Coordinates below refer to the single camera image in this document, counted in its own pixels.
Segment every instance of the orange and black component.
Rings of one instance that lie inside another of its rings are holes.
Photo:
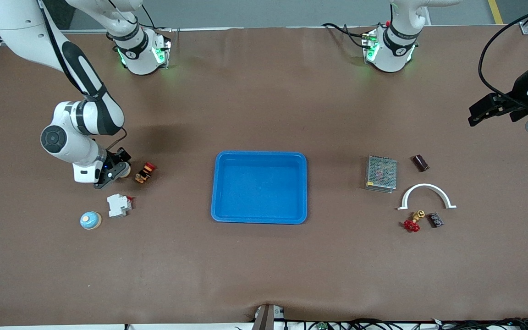
[[[152,171],[156,169],[152,163],[145,163],[144,168],[136,174],[136,181],[139,183],[144,183],[150,178]]]

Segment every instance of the red valve knob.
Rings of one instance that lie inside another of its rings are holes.
[[[405,222],[402,224],[404,225],[405,229],[409,232],[417,232],[419,231],[419,229],[421,229],[421,227],[419,227],[419,224],[415,223],[415,221],[413,220],[405,220]]]

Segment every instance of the light blue round button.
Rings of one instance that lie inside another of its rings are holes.
[[[101,224],[101,215],[97,212],[86,212],[81,215],[80,224],[85,229],[95,229]]]

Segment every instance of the dark brown cylindrical object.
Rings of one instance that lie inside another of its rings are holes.
[[[427,162],[423,159],[423,156],[419,154],[412,158],[412,162],[415,163],[415,166],[417,169],[419,169],[419,172],[424,172],[429,169],[429,165],[427,165]]]

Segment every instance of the perforated metal box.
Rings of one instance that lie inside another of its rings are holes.
[[[396,189],[396,160],[387,157],[368,157],[366,189],[392,194]]]

